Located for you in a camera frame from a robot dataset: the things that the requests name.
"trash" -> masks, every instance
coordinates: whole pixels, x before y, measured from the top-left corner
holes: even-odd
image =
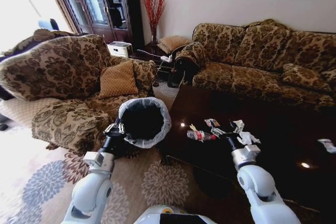
[[[216,140],[216,136],[204,131],[187,131],[187,137],[198,141]]]
[[[220,126],[220,124],[217,122],[216,119],[205,119],[204,122],[209,127],[219,127]]]
[[[253,143],[258,143],[261,144],[261,141],[257,138],[255,138],[251,133],[249,132],[240,132],[239,136],[237,139],[240,141],[241,144],[244,145],[251,145]]]
[[[334,144],[331,142],[330,139],[322,138],[322,139],[318,139],[318,142],[323,144],[323,146],[326,148],[327,152],[336,153],[336,147],[334,146]]]
[[[242,120],[238,120],[238,121],[233,121],[236,124],[236,128],[234,130],[235,133],[239,133],[243,131],[243,128],[245,126],[245,123],[243,123]]]
[[[190,127],[193,131],[197,131],[196,127],[195,127],[193,124],[191,124],[189,127]]]

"dark cabinet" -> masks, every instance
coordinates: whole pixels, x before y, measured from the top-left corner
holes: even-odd
[[[144,46],[140,0],[62,0],[79,33]]]

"coffee table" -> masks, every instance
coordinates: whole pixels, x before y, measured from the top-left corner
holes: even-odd
[[[336,154],[328,153],[320,138],[336,141],[336,113],[313,112],[214,90],[181,86],[170,110],[172,128],[157,145],[162,163],[171,158],[236,180],[226,141],[205,143],[186,137],[189,125],[209,132],[204,119],[214,118],[229,131],[229,119],[242,119],[244,131],[261,140],[257,164],[269,171],[284,199],[332,214],[336,200]]]

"crumpled paper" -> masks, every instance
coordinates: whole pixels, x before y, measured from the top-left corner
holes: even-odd
[[[258,144],[261,144],[261,141],[257,138],[255,138],[251,133],[249,132],[240,132],[239,133],[239,136],[237,139],[238,141],[240,141],[241,144],[244,144],[244,145],[250,145],[253,143],[258,143]]]
[[[326,138],[318,139],[318,142],[323,144],[323,146],[326,148],[327,152],[336,153],[336,147],[334,146],[334,144],[331,142],[330,139],[326,139]]]
[[[238,121],[233,121],[237,127],[235,128],[234,132],[235,133],[239,133],[239,132],[242,132],[243,131],[243,128],[245,126],[245,123],[243,123],[242,120],[238,120]]]

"sofa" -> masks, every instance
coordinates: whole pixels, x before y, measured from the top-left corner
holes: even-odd
[[[336,34],[272,19],[244,27],[202,23],[173,56],[184,84],[314,110],[335,108]]]
[[[125,61],[133,61],[138,93],[100,98],[102,69]],[[155,76],[155,63],[111,56],[98,35],[58,37],[0,63],[0,85],[14,97],[0,102],[0,111],[30,124],[49,148],[97,151],[119,106],[153,95]]]

